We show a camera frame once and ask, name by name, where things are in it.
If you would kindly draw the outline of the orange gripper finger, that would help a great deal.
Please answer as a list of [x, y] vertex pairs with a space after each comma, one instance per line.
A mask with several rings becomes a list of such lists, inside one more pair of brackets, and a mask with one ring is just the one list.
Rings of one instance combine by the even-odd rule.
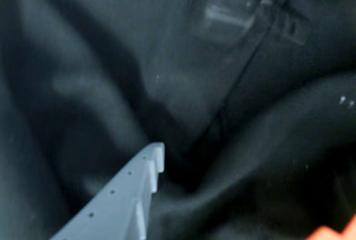
[[310, 240], [355, 240], [355, 216], [341, 232], [322, 226], [310, 235]]

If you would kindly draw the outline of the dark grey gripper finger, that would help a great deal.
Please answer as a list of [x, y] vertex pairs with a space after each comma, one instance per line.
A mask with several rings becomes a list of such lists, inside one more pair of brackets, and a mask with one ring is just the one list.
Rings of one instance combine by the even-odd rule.
[[52, 239], [146, 239], [165, 145], [140, 150]]

